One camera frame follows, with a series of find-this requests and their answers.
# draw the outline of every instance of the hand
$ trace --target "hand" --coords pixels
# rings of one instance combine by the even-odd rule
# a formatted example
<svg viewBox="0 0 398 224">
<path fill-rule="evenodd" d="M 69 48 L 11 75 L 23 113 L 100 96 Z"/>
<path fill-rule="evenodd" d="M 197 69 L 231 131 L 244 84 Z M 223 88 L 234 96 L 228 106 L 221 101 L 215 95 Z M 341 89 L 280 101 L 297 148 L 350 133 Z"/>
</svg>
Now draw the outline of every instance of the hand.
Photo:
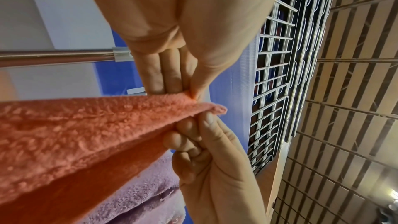
<svg viewBox="0 0 398 224">
<path fill-rule="evenodd" d="M 274 0 L 95 0 L 149 94 L 198 98 L 255 37 Z"/>
<path fill-rule="evenodd" d="M 261 192 L 236 135 L 210 112 L 177 123 L 164 136 L 196 224 L 267 223 Z"/>
</svg>

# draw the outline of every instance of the tiled wall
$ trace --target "tiled wall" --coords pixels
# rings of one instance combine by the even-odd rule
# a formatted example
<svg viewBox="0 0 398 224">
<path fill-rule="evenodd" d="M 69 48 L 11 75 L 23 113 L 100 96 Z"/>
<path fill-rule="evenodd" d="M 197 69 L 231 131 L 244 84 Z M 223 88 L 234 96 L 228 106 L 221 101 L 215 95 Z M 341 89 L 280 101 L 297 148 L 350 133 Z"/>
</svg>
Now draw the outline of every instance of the tiled wall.
<svg viewBox="0 0 398 224">
<path fill-rule="evenodd" d="M 398 191 L 398 0 L 361 1 L 333 0 L 272 223 L 371 224 Z"/>
</svg>

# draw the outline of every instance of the fingernail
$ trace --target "fingernail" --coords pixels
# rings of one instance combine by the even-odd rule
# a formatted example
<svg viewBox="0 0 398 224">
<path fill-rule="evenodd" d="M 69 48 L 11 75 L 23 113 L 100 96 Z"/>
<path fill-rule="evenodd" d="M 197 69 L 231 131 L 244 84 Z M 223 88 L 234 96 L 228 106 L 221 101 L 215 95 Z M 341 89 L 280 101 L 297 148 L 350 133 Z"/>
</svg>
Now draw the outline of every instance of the fingernail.
<svg viewBox="0 0 398 224">
<path fill-rule="evenodd" d="M 205 119 L 206 123 L 208 123 L 209 125 L 212 125 L 214 122 L 214 115 L 211 112 L 207 112 L 204 119 Z"/>
</svg>

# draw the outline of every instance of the orange fabric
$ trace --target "orange fabric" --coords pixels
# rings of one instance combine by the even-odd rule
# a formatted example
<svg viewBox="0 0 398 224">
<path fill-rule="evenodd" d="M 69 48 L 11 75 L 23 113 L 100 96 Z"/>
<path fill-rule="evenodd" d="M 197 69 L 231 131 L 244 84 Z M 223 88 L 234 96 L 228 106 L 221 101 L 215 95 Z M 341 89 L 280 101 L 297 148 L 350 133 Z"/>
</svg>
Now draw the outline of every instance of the orange fabric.
<svg viewBox="0 0 398 224">
<path fill-rule="evenodd" d="M 0 223 L 80 219 L 166 151 L 173 123 L 211 110 L 186 94 L 0 103 Z"/>
</svg>

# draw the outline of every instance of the blue panel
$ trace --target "blue panel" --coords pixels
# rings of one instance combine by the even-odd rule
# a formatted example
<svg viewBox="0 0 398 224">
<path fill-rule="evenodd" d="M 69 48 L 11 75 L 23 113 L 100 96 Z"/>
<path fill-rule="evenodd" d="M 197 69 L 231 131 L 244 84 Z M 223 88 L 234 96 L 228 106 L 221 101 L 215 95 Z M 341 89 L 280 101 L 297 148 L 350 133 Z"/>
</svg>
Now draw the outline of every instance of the blue panel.
<svg viewBox="0 0 398 224">
<path fill-rule="evenodd" d="M 221 120 L 236 134 L 245 151 L 249 143 L 258 41 L 256 36 L 239 60 L 210 85 L 211 101 L 228 108 Z"/>
<path fill-rule="evenodd" d="M 112 35 L 116 46 L 126 46 L 126 43 L 113 30 Z M 127 89 L 143 87 L 133 61 L 96 62 L 95 68 L 102 95 L 126 95 Z"/>
</svg>

